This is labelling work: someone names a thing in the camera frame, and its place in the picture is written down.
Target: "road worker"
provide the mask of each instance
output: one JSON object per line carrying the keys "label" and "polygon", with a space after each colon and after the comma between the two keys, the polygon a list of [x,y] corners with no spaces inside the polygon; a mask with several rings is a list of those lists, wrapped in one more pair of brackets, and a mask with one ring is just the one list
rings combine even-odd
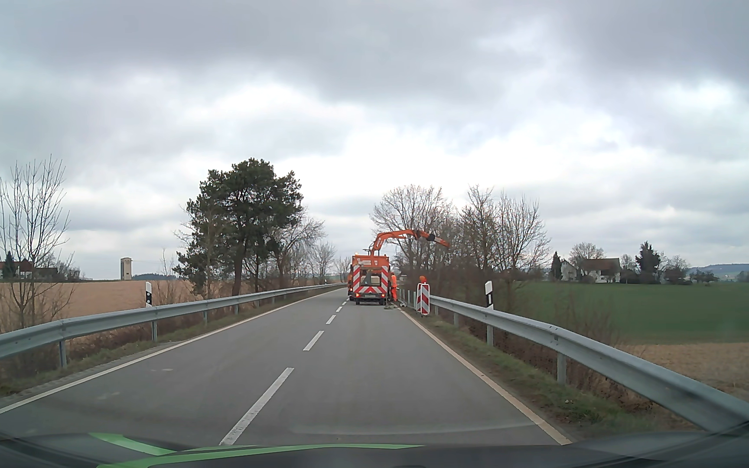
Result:
{"label": "road worker", "polygon": [[398,277],[394,275],[394,272],[392,272],[390,280],[390,284],[392,285],[392,301],[398,302]]}

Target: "truck rear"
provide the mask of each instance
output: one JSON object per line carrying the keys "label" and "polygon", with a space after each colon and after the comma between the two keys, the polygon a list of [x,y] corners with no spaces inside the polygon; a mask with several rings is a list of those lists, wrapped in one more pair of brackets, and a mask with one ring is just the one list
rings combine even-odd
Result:
{"label": "truck rear", "polygon": [[357,305],[378,302],[385,306],[389,297],[389,271],[386,255],[352,256],[348,299],[354,299]]}

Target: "guardrail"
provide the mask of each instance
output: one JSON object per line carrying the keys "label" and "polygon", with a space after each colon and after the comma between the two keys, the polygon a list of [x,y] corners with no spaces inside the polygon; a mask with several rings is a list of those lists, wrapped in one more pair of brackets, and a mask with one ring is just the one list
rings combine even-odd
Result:
{"label": "guardrail", "polygon": [[262,299],[276,301],[278,296],[286,296],[294,293],[328,289],[331,287],[345,286],[345,283],[331,283],[327,285],[291,287],[277,289],[274,291],[255,292],[240,296],[221,297],[205,301],[183,302],[181,304],[155,305],[128,311],[107,312],[104,314],[85,315],[74,318],[65,318],[54,322],[30,326],[22,330],[10,331],[0,335],[0,360],[15,356],[19,353],[36,349],[39,346],[58,343],[60,353],[60,367],[68,365],[66,357],[65,341],[78,336],[91,335],[93,333],[107,332],[123,326],[138,325],[151,322],[152,341],[158,340],[157,321],[179,315],[203,313],[204,323],[207,322],[207,312],[221,307],[234,306],[234,312],[239,313],[239,304],[255,302]]}
{"label": "guardrail", "polygon": [[[401,298],[415,308],[415,292],[401,290]],[[495,327],[555,350],[561,383],[565,383],[567,356],[706,431],[749,435],[749,403],[697,380],[556,325],[445,297],[431,296],[430,304],[436,315],[439,308],[452,311],[455,325],[459,315],[486,324],[491,346]]]}

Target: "orange crane arm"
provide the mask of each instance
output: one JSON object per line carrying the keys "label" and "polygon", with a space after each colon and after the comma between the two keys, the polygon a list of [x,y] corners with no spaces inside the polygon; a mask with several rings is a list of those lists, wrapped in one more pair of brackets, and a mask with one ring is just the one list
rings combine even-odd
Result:
{"label": "orange crane arm", "polygon": [[380,248],[383,246],[386,239],[426,239],[427,241],[438,242],[449,249],[449,242],[440,237],[436,237],[434,234],[428,234],[420,229],[404,229],[402,231],[381,232],[378,234],[377,237],[374,238],[374,242],[372,242],[372,248],[370,249],[372,255],[375,255],[375,252],[380,251]]}

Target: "orange truck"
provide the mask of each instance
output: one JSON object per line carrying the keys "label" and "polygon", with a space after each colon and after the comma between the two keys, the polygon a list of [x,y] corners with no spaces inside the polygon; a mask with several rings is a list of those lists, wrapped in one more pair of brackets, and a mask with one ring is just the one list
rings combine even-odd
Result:
{"label": "orange truck", "polygon": [[393,297],[395,285],[390,284],[389,257],[380,255],[380,248],[388,239],[425,239],[438,242],[449,248],[449,242],[434,234],[428,234],[418,229],[404,229],[402,231],[380,232],[372,242],[368,255],[354,254],[348,273],[348,299],[359,305],[361,302],[378,302],[385,306],[386,301]]}

